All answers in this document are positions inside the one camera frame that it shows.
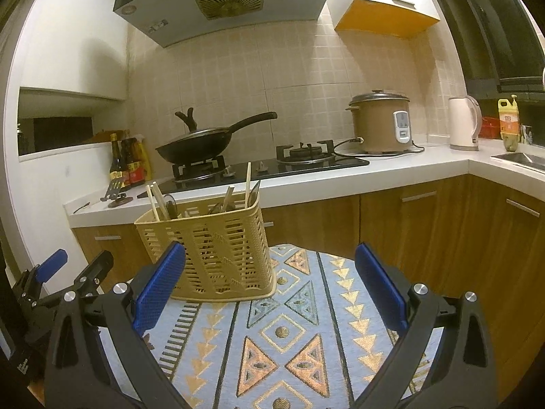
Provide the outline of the wooden chopstick two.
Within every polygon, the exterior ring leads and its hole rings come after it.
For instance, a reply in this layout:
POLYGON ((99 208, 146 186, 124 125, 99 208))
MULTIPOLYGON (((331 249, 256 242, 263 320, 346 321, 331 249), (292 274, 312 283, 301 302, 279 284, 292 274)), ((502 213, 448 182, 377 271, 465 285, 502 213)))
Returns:
POLYGON ((150 204, 152 206, 153 217, 154 217, 156 222, 159 222, 161 219, 160 219, 160 216, 158 215, 158 211, 156 209, 156 204, 155 204, 155 201, 154 201, 154 197, 153 197, 152 189, 151 189, 150 185, 146 185, 146 192, 147 192, 147 196, 149 198, 150 204))

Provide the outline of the wooden chopstick three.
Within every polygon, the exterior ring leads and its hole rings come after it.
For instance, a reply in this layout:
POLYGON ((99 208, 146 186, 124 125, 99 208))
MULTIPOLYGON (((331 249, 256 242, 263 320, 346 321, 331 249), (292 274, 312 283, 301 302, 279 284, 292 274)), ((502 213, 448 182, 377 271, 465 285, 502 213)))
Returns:
POLYGON ((156 182, 153 182, 151 185, 151 189, 153 192, 153 195, 156 198, 157 204, 159 205, 160 210, 162 211, 162 215, 165 218, 165 220, 170 219, 170 215, 168 213, 168 209, 166 208, 164 196, 162 195, 161 189, 159 189, 159 186, 156 182))

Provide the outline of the black utensil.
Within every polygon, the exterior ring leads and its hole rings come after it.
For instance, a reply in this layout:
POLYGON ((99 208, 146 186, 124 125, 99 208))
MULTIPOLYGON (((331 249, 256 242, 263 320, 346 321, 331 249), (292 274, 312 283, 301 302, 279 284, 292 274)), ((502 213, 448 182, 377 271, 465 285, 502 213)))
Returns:
POLYGON ((257 201, 259 191, 260 191, 261 181, 258 180, 252 189, 249 191, 249 203, 248 206, 252 207, 253 204, 257 201))

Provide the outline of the wooden chopstick one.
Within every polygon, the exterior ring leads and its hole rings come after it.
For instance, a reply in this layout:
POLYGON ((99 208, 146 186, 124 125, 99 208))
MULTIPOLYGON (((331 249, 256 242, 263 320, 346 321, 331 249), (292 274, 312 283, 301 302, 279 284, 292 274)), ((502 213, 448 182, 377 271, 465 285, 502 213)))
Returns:
POLYGON ((246 171, 246 182, 245 182, 245 208, 249 208, 249 192, 250 192, 250 182, 251 182, 251 169, 252 169, 252 163, 248 162, 247 171, 246 171))

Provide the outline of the black spatula on counter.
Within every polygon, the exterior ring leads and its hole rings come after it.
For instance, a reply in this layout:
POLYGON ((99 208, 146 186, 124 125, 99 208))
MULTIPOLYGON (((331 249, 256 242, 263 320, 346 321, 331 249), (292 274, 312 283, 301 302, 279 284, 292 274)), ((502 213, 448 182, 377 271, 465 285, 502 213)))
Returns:
POLYGON ((124 198, 127 194, 122 192, 123 185, 123 177, 117 177, 111 180, 105 194, 101 197, 101 201, 116 201, 124 198))

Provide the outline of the dark soy sauce bottle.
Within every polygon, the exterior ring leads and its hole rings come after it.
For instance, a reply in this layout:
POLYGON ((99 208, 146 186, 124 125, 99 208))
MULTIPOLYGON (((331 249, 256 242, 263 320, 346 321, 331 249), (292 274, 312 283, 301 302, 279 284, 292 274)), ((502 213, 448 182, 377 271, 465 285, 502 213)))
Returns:
POLYGON ((112 163, 109 170, 111 180, 121 178, 121 190, 126 191, 130 188, 129 173, 127 169, 127 163, 125 162, 119 147, 119 140, 117 139, 117 133, 110 135, 110 142, 112 146, 112 163))

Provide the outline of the red label sauce bottle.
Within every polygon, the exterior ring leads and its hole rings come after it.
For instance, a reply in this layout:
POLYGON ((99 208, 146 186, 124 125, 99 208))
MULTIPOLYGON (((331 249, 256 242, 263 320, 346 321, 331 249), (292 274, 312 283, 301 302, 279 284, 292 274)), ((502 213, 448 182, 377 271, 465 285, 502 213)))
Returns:
POLYGON ((147 169, 143 147, 137 138, 130 137, 123 141, 129 181, 132 186, 142 185, 146 181, 147 169))

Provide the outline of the beige plastic utensil basket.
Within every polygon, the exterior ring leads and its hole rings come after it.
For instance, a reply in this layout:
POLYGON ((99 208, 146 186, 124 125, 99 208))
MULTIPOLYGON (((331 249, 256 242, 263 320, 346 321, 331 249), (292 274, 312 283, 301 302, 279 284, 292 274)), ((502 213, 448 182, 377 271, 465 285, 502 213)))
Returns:
POLYGON ((176 219, 156 221, 152 211, 135 225, 150 259, 156 262, 171 242, 184 246, 186 264, 172 297, 192 302, 233 302, 271 297, 276 275, 260 201, 233 196, 232 211, 212 214, 221 199, 179 202, 176 219))

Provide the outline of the blue patterned round tablecloth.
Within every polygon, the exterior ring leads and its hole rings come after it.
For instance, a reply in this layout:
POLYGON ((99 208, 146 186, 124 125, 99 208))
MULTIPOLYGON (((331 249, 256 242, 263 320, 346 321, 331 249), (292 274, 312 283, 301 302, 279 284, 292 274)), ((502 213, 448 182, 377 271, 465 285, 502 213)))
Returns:
POLYGON ((398 336, 352 260, 270 250, 277 286, 253 301, 170 300, 143 340, 193 408, 347 408, 398 336))

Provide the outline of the steel sink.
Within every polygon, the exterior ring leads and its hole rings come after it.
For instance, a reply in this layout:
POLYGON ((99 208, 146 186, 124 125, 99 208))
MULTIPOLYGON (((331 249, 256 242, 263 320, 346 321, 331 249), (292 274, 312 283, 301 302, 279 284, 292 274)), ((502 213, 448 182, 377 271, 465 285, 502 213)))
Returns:
POLYGON ((545 159, 543 157, 528 154, 525 152, 508 152, 504 154, 493 155, 492 159, 507 162, 541 173, 545 172, 545 159))

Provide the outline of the black gas stove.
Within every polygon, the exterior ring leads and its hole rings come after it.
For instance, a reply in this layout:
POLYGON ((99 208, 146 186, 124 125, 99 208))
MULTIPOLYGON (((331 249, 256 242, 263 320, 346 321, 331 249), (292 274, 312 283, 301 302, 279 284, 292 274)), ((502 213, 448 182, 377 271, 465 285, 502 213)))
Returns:
MULTIPOLYGON (((365 167, 365 159, 341 156, 334 152, 331 139, 317 143, 300 143, 297 147, 276 147, 276 157, 251 164, 252 181, 275 177, 314 173, 336 169, 365 167)), ((163 193, 195 190, 205 187, 235 185, 247 177, 247 163, 227 164, 222 155, 190 165, 173 165, 174 177, 159 185, 163 193)))

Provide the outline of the white electric kettle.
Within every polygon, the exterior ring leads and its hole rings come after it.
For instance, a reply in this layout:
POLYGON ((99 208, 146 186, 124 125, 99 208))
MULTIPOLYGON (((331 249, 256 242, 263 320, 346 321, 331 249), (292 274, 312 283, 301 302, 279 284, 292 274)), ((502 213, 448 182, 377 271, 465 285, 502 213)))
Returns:
POLYGON ((448 101, 449 144, 457 151, 478 151, 482 113, 478 101, 470 95, 448 101))

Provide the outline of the yellow oil bottle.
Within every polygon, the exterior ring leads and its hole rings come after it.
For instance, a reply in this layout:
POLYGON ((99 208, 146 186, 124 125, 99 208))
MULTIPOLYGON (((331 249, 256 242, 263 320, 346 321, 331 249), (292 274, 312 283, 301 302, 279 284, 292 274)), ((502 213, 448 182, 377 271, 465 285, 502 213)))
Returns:
POLYGON ((510 99, 498 100, 498 114, 500 121, 500 133, 506 151, 517 151, 520 127, 519 110, 515 94, 510 99))

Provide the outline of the brown rice cooker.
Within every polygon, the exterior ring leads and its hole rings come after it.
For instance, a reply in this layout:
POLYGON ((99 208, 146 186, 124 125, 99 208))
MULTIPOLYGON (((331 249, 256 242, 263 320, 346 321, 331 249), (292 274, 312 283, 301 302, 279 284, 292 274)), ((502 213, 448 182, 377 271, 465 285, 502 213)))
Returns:
POLYGON ((374 90, 356 95, 349 102, 354 133, 361 150, 368 154, 393 154, 412 146, 410 100, 406 95, 374 90))

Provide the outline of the white wall cabinet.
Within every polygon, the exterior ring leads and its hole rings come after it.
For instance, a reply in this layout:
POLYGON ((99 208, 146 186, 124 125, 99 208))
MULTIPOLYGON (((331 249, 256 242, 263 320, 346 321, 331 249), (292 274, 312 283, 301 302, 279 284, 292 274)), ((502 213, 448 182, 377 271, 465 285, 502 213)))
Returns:
POLYGON ((327 0, 337 31, 411 38, 440 21, 432 0, 327 0))

